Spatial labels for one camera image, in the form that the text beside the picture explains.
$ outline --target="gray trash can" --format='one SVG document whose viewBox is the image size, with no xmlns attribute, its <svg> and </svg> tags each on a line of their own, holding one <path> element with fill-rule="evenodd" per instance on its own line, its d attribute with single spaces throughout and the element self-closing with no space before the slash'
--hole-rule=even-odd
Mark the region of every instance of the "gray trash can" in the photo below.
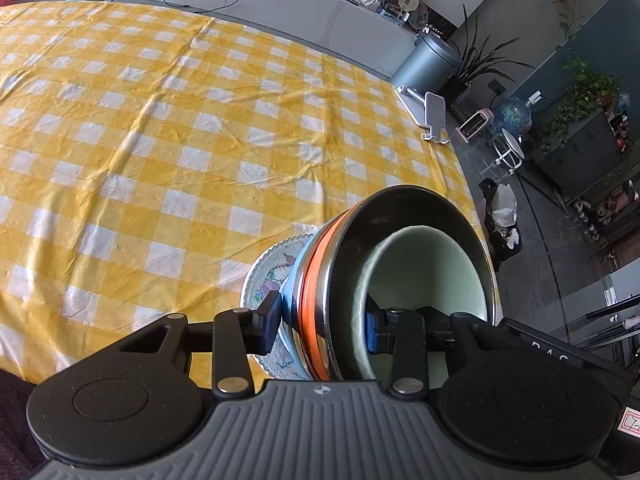
<svg viewBox="0 0 640 480">
<path fill-rule="evenodd" d="M 419 34 L 415 48 L 391 76 L 391 84 L 415 88 L 420 94 L 436 92 L 452 72 L 462 66 L 462 58 L 435 32 Z"/>
</svg>

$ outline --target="floral patterned plate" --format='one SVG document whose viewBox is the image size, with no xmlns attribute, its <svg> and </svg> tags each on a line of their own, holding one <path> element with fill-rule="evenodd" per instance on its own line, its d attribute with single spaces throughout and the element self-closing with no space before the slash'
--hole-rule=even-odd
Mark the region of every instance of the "floral patterned plate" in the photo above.
<svg viewBox="0 0 640 480">
<path fill-rule="evenodd" d="M 249 269 L 241 293 L 241 305 L 255 310 L 271 290 L 280 290 L 293 264 L 312 234 L 287 238 L 264 251 Z M 308 380 L 284 345 L 280 332 L 270 354 L 255 356 L 262 369 L 274 379 Z"/>
</svg>

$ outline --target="power outlet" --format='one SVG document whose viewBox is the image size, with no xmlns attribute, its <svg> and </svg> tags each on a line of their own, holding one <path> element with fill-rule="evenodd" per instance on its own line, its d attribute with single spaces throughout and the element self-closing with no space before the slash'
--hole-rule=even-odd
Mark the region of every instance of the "power outlet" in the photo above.
<svg viewBox="0 0 640 480">
<path fill-rule="evenodd" d="M 506 88 L 504 86 L 502 86 L 500 84 L 500 82 L 497 79 L 491 79 L 491 81 L 489 81 L 487 83 L 487 86 L 494 92 L 494 94 L 496 95 L 500 95 L 502 93 L 504 93 L 504 91 L 506 91 Z"/>
</svg>

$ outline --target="stacked bowl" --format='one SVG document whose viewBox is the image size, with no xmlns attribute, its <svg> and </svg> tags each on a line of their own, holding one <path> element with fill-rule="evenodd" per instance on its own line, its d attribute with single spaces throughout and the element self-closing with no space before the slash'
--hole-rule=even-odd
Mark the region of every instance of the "stacked bowl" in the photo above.
<svg viewBox="0 0 640 480">
<path fill-rule="evenodd" d="M 319 381 L 390 376 L 391 355 L 369 355 L 365 303 L 495 323 L 490 263 L 464 215 L 437 193 L 391 186 L 333 218 L 309 239 L 282 285 L 280 336 L 302 375 Z M 447 378 L 429 355 L 431 387 Z"/>
</svg>

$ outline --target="tablecloth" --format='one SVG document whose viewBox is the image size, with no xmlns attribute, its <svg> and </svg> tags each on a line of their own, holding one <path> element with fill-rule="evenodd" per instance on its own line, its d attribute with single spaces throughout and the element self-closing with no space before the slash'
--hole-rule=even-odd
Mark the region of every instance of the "tablecloth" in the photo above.
<svg viewBox="0 0 640 480">
<path fill-rule="evenodd" d="M 385 186 L 433 189 L 482 237 L 452 147 L 347 62 L 162 7 L 0 24 L 0 367 L 28 381 L 168 312 L 238 306 L 265 249 Z"/>
</svg>

